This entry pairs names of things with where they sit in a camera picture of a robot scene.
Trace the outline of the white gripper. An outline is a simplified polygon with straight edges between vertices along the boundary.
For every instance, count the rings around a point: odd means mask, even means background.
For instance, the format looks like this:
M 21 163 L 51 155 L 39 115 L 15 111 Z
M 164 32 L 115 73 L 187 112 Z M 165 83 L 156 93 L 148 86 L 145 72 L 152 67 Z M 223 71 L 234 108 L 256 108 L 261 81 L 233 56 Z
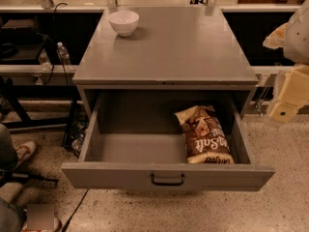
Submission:
M 285 45 L 288 23 L 284 23 L 270 33 L 263 46 L 277 49 Z M 278 124 L 287 124 L 298 110 L 309 102 L 309 66 L 295 65 L 288 72 L 280 71 L 276 76 L 273 101 L 267 108 L 267 117 Z

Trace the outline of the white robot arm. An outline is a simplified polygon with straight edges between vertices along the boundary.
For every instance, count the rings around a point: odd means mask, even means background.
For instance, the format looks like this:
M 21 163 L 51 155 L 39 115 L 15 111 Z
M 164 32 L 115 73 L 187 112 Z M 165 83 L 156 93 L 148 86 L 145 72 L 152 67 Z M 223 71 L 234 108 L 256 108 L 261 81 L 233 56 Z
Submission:
M 309 0 L 263 41 L 270 49 L 282 47 L 286 59 L 295 66 L 277 75 L 273 99 L 267 108 L 266 121 L 279 127 L 290 122 L 300 108 L 309 102 Z

